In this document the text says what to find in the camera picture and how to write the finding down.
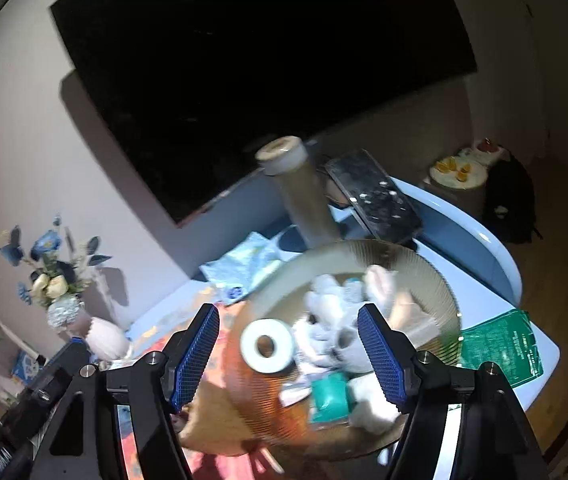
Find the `black tv screen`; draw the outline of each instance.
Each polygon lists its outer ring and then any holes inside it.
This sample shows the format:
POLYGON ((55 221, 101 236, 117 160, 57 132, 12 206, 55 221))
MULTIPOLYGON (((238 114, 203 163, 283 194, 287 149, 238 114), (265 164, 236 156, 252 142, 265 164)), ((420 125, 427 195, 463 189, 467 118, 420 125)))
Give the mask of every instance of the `black tv screen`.
POLYGON ((476 70, 453 0, 59 0, 91 100, 176 222, 313 136, 476 70))

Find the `plate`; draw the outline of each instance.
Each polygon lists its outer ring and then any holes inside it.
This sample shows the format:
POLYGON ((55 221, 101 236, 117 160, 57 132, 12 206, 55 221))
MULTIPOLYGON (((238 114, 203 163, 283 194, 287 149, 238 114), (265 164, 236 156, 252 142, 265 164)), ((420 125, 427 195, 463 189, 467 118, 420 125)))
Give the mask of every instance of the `plate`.
POLYGON ((270 317, 292 325, 303 316, 303 297, 315 276, 332 274, 342 283, 352 276, 361 277, 372 264, 396 270, 398 288, 410 290, 435 319, 440 336, 421 348, 429 349, 446 364, 459 362, 457 301, 442 275, 419 254, 380 240, 347 240, 309 250, 283 265, 249 296, 224 349, 225 385, 231 402, 253 433, 267 444, 316 459, 344 460, 399 439, 405 416, 382 435, 348 425, 314 430, 308 424, 308 399, 286 408, 279 402, 281 385, 296 378, 297 368, 293 365, 280 374, 260 374, 243 361, 240 353, 241 333, 253 320, 270 317))
POLYGON ((430 177, 440 186, 448 187, 451 189, 475 189, 480 187, 486 182, 488 178, 488 172, 486 168, 483 167, 479 162, 468 158, 465 156, 447 156, 443 160, 448 160, 452 158, 455 160, 458 168, 461 168, 465 164, 471 166, 471 171, 468 173, 468 180, 465 182, 459 182, 457 179, 457 171, 448 171, 448 173, 442 173, 435 166, 431 166, 429 170, 430 177))

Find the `white tape roll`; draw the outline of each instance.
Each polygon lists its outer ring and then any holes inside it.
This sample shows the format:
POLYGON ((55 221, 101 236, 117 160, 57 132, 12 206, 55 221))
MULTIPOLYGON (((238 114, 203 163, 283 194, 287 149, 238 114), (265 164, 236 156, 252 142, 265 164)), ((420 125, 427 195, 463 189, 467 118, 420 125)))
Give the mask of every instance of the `white tape roll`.
POLYGON ((280 372, 293 360, 295 345, 290 327, 278 319, 255 320, 241 333, 240 351, 246 364, 256 372, 280 372), (273 341, 274 348, 270 357, 264 357, 257 349, 257 339, 264 335, 273 341))

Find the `orange slice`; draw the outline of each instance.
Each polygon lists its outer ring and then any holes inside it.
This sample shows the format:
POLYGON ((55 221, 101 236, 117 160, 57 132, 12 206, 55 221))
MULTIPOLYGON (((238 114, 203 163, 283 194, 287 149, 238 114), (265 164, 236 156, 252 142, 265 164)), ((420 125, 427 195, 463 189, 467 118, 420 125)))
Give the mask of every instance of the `orange slice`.
POLYGON ((436 162, 435 169, 438 170, 440 173, 448 173, 450 171, 448 169, 448 166, 443 162, 436 162))

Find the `table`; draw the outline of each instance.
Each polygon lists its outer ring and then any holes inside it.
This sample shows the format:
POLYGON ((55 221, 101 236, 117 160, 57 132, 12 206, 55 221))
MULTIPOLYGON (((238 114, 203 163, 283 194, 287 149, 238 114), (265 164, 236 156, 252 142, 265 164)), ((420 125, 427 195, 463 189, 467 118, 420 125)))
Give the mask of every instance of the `table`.
MULTIPOLYGON (((350 210, 339 211, 333 209, 333 216, 337 221, 345 219, 350 214, 352 214, 350 210)), ((272 243, 276 244, 280 236, 281 233, 273 237, 271 240, 272 243)), ((459 267, 431 250, 419 240, 415 240, 415 243, 417 245, 417 253, 428 260, 444 276, 454 296, 458 300, 459 310, 462 314, 462 329, 470 328, 513 308, 506 300, 503 300, 497 294, 465 273, 464 270, 459 269, 459 267)), ((299 255, 299 253, 280 252, 281 258, 286 261, 299 255)), ((208 283, 197 280, 190 280, 185 283, 135 321, 127 335, 131 339, 136 339, 144 333, 148 327, 152 326, 156 320, 173 312, 175 309, 179 309, 180 306, 184 308, 187 307, 196 293, 206 288, 206 286, 208 286, 208 283)), ((544 374, 514 389, 520 404, 525 410, 528 409, 539 395, 539 392, 557 366, 560 356, 557 345, 534 324, 532 328, 538 344, 539 358, 544 368, 544 374)), ((436 480, 446 480, 450 476, 458 442, 460 422, 461 410, 451 410, 448 412, 442 450, 434 476, 436 480)))

